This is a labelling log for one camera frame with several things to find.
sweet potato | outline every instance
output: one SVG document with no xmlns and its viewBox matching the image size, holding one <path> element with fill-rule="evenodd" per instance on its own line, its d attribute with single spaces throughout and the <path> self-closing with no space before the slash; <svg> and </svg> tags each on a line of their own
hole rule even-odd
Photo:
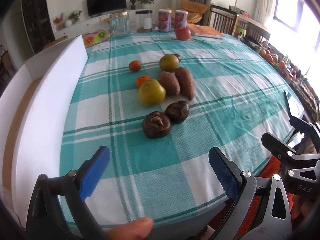
<svg viewBox="0 0 320 240">
<path fill-rule="evenodd" d="M 189 70 L 179 67 L 174 72 L 180 85 L 181 94 L 191 101 L 195 97 L 195 81 Z"/>
<path fill-rule="evenodd" d="M 178 80 L 171 73 L 161 72 L 158 75 L 158 82 L 164 87 L 167 95 L 178 95 L 180 93 Z"/>
</svg>

dark brown vegetable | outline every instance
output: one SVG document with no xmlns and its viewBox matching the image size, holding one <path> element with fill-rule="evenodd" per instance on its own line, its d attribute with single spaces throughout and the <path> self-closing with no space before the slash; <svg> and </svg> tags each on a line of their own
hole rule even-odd
<svg viewBox="0 0 320 240">
<path fill-rule="evenodd" d="M 175 55 L 178 58 L 179 62 L 181 62 L 181 56 L 179 54 L 173 54 L 173 55 Z"/>
<path fill-rule="evenodd" d="M 148 138 L 157 139 L 170 133 L 171 123 L 165 113 L 155 111 L 145 117 L 142 128 Z"/>
<path fill-rule="evenodd" d="M 177 78 L 169 72 L 160 72 L 158 82 L 165 89 L 167 95 L 178 95 L 180 93 L 180 85 Z"/>
<path fill-rule="evenodd" d="M 187 119 L 189 114 L 189 105 L 186 101 L 178 101 L 167 106 L 165 114 L 170 121 L 179 124 Z"/>
<path fill-rule="evenodd" d="M 191 72 L 184 67 L 179 67 L 174 75 L 178 79 L 181 94 L 191 101 L 195 97 L 195 81 Z"/>
</svg>

red carpet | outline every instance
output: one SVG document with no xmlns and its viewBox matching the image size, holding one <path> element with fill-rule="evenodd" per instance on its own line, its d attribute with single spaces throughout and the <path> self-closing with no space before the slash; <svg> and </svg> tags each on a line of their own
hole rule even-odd
<svg viewBox="0 0 320 240">
<path fill-rule="evenodd" d="M 262 177 L 262 178 L 270 178 L 273 174 L 278 173 L 280 169 L 280 162 L 278 161 L 277 158 L 275 157 L 271 157 L 271 159 L 269 160 L 267 166 L 264 168 L 264 170 L 258 175 L 258 177 Z M 290 206 L 290 210 L 292 208 L 292 197 L 293 195 L 290 193 L 287 193 L 288 196 L 288 201 L 289 201 L 289 206 Z M 254 218 L 255 212 L 258 208 L 259 205 L 259 200 L 260 197 L 255 197 L 251 203 L 251 206 L 248 210 L 248 213 L 236 235 L 236 237 L 242 236 L 243 234 L 245 234 L 250 225 L 251 222 Z M 213 219 L 209 222 L 209 226 L 212 227 L 213 229 L 217 229 L 217 227 L 219 226 L 219 224 L 221 223 L 221 221 L 223 220 L 223 218 L 225 217 L 225 215 L 228 213 L 228 210 L 230 209 L 231 205 L 233 203 L 232 199 L 228 199 L 226 201 L 226 206 L 225 208 Z"/>
</svg>

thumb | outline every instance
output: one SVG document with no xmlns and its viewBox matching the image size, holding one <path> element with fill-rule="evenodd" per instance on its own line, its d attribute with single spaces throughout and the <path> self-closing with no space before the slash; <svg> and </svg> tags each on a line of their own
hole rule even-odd
<svg viewBox="0 0 320 240">
<path fill-rule="evenodd" d="M 139 218 L 106 231 L 111 240 L 143 240 L 153 227 L 153 219 Z"/>
</svg>

dark cabinet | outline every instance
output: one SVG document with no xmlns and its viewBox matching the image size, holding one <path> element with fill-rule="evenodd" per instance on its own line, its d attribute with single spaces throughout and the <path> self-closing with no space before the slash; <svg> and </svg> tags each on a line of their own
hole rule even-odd
<svg viewBox="0 0 320 240">
<path fill-rule="evenodd" d="M 55 40 L 47 0 L 21 0 L 21 8 L 31 47 L 37 54 L 45 45 Z"/>
</svg>

